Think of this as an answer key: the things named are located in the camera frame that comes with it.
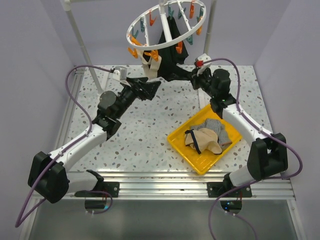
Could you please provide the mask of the plain black underwear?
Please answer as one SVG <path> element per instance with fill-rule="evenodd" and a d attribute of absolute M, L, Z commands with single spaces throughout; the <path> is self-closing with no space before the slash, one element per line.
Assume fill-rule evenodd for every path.
<path fill-rule="evenodd" d="M 178 66 L 184 64 L 189 56 L 187 50 L 177 53 L 176 50 L 170 50 L 169 48 L 160 49 L 158 61 L 149 56 L 150 53 L 150 51 L 139 53 L 144 74 L 149 80 L 155 78 L 163 78 L 167 82 L 192 80 L 192 73 Z"/>

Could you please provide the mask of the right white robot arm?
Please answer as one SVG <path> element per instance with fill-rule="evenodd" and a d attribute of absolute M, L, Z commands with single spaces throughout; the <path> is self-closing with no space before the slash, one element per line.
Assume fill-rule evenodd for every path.
<path fill-rule="evenodd" d="M 288 169 L 286 138 L 272 133 L 248 116 L 239 100 L 230 93 L 230 73 L 197 67 L 191 72 L 192 87 L 210 97 L 210 107 L 222 120 L 230 123 L 250 146 L 246 166 L 224 176 L 219 194 L 235 196 L 245 185 L 268 179 Z"/>

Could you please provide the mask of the grey striped underwear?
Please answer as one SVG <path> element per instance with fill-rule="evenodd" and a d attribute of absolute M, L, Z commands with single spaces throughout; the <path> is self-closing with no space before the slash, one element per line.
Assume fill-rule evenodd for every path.
<path fill-rule="evenodd" d="M 200 129 L 209 129 L 214 131 L 218 137 L 218 144 L 222 146 L 229 146 L 232 144 L 232 141 L 226 131 L 226 127 L 222 122 L 218 119 L 207 118 L 203 123 L 192 125 L 190 127 L 191 130 L 200 130 Z"/>

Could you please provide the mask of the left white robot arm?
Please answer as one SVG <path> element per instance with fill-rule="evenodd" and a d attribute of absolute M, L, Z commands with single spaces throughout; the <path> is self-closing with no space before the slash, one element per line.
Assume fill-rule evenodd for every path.
<path fill-rule="evenodd" d="M 103 177 L 93 170 L 72 177 L 71 168 L 96 146 L 108 141 L 121 126 L 119 119 L 139 99 L 152 100 L 161 81 L 146 77 L 127 78 L 122 91 L 105 91 L 99 97 L 96 117 L 77 137 L 50 153 L 39 152 L 32 161 L 28 185 L 52 204 L 68 193 L 89 192 L 99 196 L 105 190 Z"/>

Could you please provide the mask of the beige underwear navy trim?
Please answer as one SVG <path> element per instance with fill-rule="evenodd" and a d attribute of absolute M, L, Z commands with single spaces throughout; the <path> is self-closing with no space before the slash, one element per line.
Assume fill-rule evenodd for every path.
<path fill-rule="evenodd" d="M 185 146 L 191 147 L 192 149 L 196 150 L 199 155 L 202 154 L 205 150 L 208 150 L 215 155 L 220 155 L 223 152 L 218 143 L 217 134 L 210 129 L 190 129 L 185 131 L 184 134 Z"/>

